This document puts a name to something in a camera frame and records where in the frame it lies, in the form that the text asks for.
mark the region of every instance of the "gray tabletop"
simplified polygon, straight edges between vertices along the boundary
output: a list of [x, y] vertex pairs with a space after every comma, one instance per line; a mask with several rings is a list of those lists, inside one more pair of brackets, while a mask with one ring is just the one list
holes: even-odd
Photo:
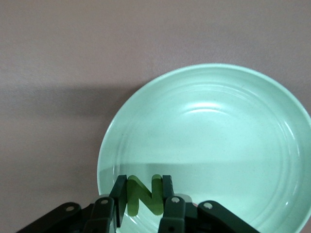
[[310, 38], [310, 0], [2, 0], [0, 231], [67, 201], [88, 205], [111, 119], [168, 71], [252, 68], [311, 113]]

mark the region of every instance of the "green foam letter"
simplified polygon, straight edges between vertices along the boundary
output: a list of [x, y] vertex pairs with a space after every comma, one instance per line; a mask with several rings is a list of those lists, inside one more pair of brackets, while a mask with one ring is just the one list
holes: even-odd
[[129, 176], [127, 187], [127, 213], [129, 216], [136, 216], [139, 209], [139, 199], [155, 215], [163, 213], [163, 191], [162, 178], [154, 175], [151, 182], [151, 191], [136, 177]]

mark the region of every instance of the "ceramic plate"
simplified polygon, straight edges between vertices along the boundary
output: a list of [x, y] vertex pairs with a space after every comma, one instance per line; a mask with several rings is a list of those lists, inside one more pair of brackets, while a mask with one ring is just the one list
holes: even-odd
[[[164, 74], [118, 111], [100, 149], [98, 189], [120, 174], [214, 200], [262, 233], [298, 233], [311, 215], [311, 120], [283, 86], [256, 71], [204, 64]], [[156, 233], [143, 204], [121, 233]]]

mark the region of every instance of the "bolt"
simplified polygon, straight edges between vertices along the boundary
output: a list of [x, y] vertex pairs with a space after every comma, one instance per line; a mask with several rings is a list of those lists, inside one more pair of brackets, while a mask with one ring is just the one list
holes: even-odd
[[66, 208], [66, 211], [67, 211], [67, 212], [73, 211], [73, 210], [74, 210], [74, 207], [73, 207], [73, 206], [68, 206], [68, 207]]
[[173, 197], [172, 202], [179, 203], [180, 199], [178, 197]]
[[107, 203], [108, 203], [108, 200], [106, 200], [106, 199], [104, 199], [104, 200], [101, 201], [101, 204], [103, 204], [103, 205], [105, 205], [105, 204], [107, 204]]
[[209, 202], [205, 202], [204, 204], [203, 204], [203, 206], [204, 206], [204, 208], [207, 208], [207, 209], [212, 209], [213, 208], [213, 205], [211, 204], [211, 203], [209, 203]]

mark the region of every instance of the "light green plate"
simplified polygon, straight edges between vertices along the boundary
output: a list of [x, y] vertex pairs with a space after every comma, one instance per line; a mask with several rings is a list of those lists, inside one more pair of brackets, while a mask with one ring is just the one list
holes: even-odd
[[[146, 84], [104, 137], [98, 189], [120, 174], [150, 188], [172, 175], [176, 193], [215, 200], [262, 233], [298, 233], [311, 215], [311, 120], [283, 86], [225, 64], [181, 68]], [[157, 232], [140, 205], [121, 233]]]

